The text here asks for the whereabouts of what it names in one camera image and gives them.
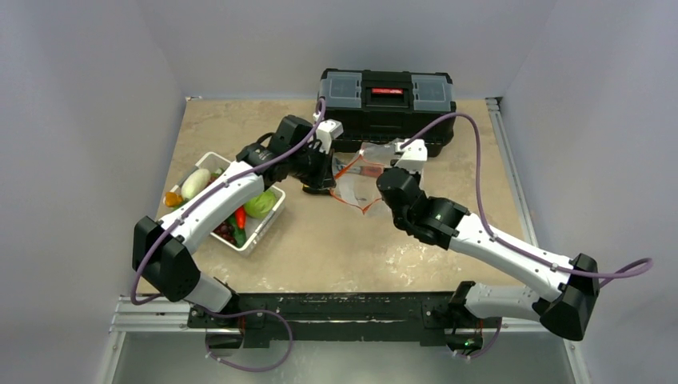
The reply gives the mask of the clear zip top bag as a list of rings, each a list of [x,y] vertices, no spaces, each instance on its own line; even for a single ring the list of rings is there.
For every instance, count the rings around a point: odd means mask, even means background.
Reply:
[[[377,180],[400,159],[398,150],[402,142],[402,139],[385,144],[364,142],[352,156],[335,153],[331,165],[335,186],[330,195],[365,216],[389,215]]]

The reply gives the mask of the green cabbage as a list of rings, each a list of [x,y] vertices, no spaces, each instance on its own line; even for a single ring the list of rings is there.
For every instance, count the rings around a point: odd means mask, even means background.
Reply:
[[[263,219],[274,208],[277,196],[272,190],[267,190],[244,204],[243,208],[251,218]]]

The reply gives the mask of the white plastic basket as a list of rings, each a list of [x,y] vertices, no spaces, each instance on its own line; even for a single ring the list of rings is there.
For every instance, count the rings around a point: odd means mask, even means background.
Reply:
[[[229,168],[230,163],[230,160],[220,154],[212,151],[207,152],[167,191],[180,195],[180,190],[185,180],[196,170],[204,168],[213,173],[220,174]],[[271,186],[269,191],[275,195],[274,205],[266,215],[263,215],[260,218],[254,218],[248,214],[245,215],[245,227],[243,230],[245,237],[241,239],[240,243],[233,243],[226,238],[223,238],[218,231],[219,228],[212,231],[209,236],[233,252],[236,252],[241,256],[249,256],[285,208],[285,191],[277,186]]]

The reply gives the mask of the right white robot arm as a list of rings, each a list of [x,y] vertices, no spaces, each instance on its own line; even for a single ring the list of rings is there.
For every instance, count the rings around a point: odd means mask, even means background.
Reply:
[[[424,244],[465,254],[518,280],[520,286],[462,283],[449,303],[450,318],[467,326],[485,318],[539,322],[561,338],[584,338],[600,294],[594,258],[549,253],[482,222],[447,198],[429,197],[417,178],[387,169],[377,189],[392,211],[394,225]]]

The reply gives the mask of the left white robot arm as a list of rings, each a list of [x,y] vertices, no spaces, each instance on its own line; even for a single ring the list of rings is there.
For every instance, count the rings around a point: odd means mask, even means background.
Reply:
[[[217,326],[234,324],[238,305],[226,284],[202,273],[193,252],[235,211],[289,176],[323,187],[331,146],[343,132],[340,122],[285,116],[277,130],[245,146],[204,190],[159,220],[144,217],[134,227],[132,267],[171,302],[187,301],[207,310]]]

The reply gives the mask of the black plastic toolbox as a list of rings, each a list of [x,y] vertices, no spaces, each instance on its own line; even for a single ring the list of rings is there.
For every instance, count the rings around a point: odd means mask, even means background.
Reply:
[[[457,111],[453,80],[445,72],[328,68],[321,75],[318,96],[325,100],[325,118],[343,125],[343,134],[333,141],[339,153],[356,152],[364,142],[411,138],[430,122]]]

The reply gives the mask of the green cucumber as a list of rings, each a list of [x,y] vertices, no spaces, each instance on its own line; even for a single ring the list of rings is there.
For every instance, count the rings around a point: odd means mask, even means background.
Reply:
[[[235,245],[236,247],[242,247],[242,246],[244,246],[245,243],[246,243],[246,240],[247,240],[247,235],[246,235],[245,229],[244,229],[244,228],[241,228],[241,227],[238,225],[238,221],[237,221],[237,219],[236,219],[236,217],[235,217],[234,214],[232,214],[231,216],[229,216],[228,222],[229,222],[229,224],[230,224],[230,225],[232,226],[232,228],[233,228],[233,230],[232,230],[232,237],[233,237],[234,245]]]

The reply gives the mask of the purple grape bunch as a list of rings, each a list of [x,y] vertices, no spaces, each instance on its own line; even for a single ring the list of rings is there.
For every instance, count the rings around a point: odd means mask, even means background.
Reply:
[[[236,246],[237,241],[235,239],[234,235],[234,228],[231,224],[228,222],[223,222],[218,226],[215,230],[213,230],[212,234],[215,234],[218,236],[220,239],[228,242],[231,245]]]

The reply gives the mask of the white radish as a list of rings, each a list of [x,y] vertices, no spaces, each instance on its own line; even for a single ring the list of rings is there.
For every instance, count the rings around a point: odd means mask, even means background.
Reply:
[[[181,196],[185,200],[195,198],[207,186],[211,173],[208,169],[198,168],[181,185]]]

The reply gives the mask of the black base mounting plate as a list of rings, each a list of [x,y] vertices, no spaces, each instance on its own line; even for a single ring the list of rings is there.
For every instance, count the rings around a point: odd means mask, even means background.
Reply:
[[[230,333],[245,348],[272,341],[416,342],[479,350],[482,331],[499,318],[479,319],[452,291],[381,293],[248,293],[229,303],[218,318],[189,310],[187,325]]]

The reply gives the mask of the orange small fruit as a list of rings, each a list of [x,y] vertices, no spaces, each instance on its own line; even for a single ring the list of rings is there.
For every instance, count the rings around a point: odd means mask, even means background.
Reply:
[[[165,194],[163,202],[164,202],[165,206],[167,206],[169,208],[173,208],[173,207],[180,206],[184,202],[184,200],[183,200],[183,197],[180,194],[174,193],[172,191],[168,191]]]

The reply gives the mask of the aluminium frame rail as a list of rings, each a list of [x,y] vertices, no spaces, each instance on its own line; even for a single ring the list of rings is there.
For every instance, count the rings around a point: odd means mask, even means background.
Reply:
[[[236,328],[189,327],[191,309],[185,302],[169,302],[166,298],[159,298],[143,306],[135,306],[126,296],[118,298],[114,315],[110,321],[108,331],[113,332],[216,332],[233,333]],[[546,333],[550,332],[539,322],[519,318],[505,318],[499,327],[501,332],[518,333]]]

